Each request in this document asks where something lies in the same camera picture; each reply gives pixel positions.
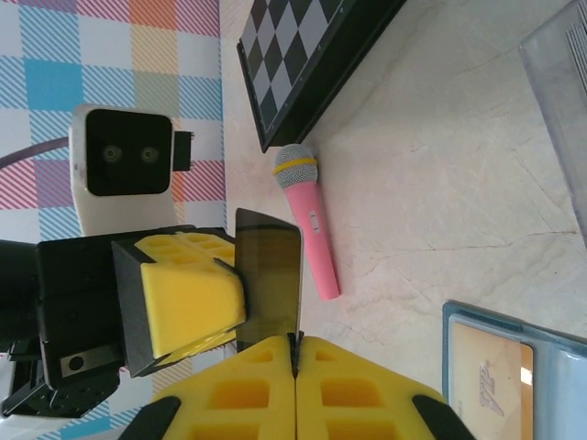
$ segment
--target chessboard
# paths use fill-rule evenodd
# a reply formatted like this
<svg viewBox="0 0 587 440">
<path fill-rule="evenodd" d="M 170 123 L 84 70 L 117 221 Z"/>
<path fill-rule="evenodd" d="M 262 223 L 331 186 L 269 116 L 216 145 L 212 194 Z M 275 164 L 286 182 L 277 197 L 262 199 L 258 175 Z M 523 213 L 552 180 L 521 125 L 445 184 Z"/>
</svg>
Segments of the chessboard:
<svg viewBox="0 0 587 440">
<path fill-rule="evenodd" d="M 238 55 L 263 152 L 298 142 L 404 0 L 255 0 Z"/>
</svg>

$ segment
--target black chessboard frame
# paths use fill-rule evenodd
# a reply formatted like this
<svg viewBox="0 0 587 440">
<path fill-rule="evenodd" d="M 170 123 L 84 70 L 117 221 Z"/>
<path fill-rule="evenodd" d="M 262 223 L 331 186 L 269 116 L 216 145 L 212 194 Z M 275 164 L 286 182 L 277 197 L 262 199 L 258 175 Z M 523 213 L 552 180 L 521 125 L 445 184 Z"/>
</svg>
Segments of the black chessboard frame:
<svg viewBox="0 0 587 440">
<path fill-rule="evenodd" d="M 245 29 L 237 49 L 263 153 L 269 147 L 304 140 L 404 3 L 405 0 L 255 0 L 247 24 L 249 30 Z M 309 54 L 304 49 L 308 46 L 306 41 L 304 46 L 300 38 L 303 30 L 298 19 L 300 11 L 303 13 L 308 7 L 321 7 L 328 20 L 324 34 Z M 293 11 L 298 29 L 282 55 L 276 34 L 286 8 L 290 15 Z M 270 29 L 273 38 L 271 43 L 265 38 L 261 50 L 260 28 L 267 26 L 275 27 Z M 288 75 L 285 89 L 289 88 L 289 93 L 283 93 L 279 87 L 273 92 L 280 75 Z M 255 80 L 261 76 L 265 81 L 259 86 L 263 82 L 256 84 Z M 265 92 L 261 99 L 257 91 Z M 280 93 L 280 102 L 276 104 L 275 96 Z"/>
</svg>

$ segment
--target microphone grille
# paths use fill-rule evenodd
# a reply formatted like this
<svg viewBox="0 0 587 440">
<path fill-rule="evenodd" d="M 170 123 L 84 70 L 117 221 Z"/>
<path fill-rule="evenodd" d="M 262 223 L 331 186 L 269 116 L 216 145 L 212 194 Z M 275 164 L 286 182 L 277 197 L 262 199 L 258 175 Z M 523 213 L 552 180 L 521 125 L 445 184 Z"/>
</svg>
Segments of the microphone grille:
<svg viewBox="0 0 587 440">
<path fill-rule="evenodd" d="M 280 148 L 275 156 L 275 168 L 292 160 L 313 159 L 312 153 L 307 147 L 292 144 Z M 318 168 L 315 163 L 301 163 L 284 168 L 275 174 L 275 178 L 282 189 L 302 182 L 316 182 L 318 180 Z"/>
</svg>

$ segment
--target white camera housing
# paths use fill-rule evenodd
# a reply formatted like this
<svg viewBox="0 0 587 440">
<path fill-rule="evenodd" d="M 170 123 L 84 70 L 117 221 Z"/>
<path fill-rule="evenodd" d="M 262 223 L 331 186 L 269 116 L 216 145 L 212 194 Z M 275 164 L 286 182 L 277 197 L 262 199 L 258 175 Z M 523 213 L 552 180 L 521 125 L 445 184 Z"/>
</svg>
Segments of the white camera housing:
<svg viewBox="0 0 587 440">
<path fill-rule="evenodd" d="M 71 182 L 73 201 L 82 233 L 85 236 L 96 236 L 178 225 L 172 198 L 171 171 L 169 185 L 163 193 L 96 196 L 90 192 L 87 175 L 86 119 L 97 109 L 158 115 L 137 109 L 94 104 L 81 104 L 73 111 L 70 127 Z M 173 152 L 173 136 L 169 141 Z"/>
</svg>

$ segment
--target black cable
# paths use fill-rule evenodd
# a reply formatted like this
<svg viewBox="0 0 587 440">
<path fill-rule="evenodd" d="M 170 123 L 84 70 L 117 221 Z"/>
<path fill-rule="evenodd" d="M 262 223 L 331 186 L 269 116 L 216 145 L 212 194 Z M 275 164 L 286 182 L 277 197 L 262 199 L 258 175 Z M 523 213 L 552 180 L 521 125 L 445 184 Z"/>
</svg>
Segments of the black cable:
<svg viewBox="0 0 587 440">
<path fill-rule="evenodd" d="M 9 155 L 0 158 L 0 170 L 9 167 L 13 163 L 17 163 L 20 160 L 32 158 L 33 156 L 47 153 L 54 149 L 62 149 L 68 145 L 70 145 L 68 137 L 59 137 L 57 139 L 41 142 L 40 144 L 31 145 L 30 147 L 15 151 L 14 153 L 10 153 Z"/>
</svg>

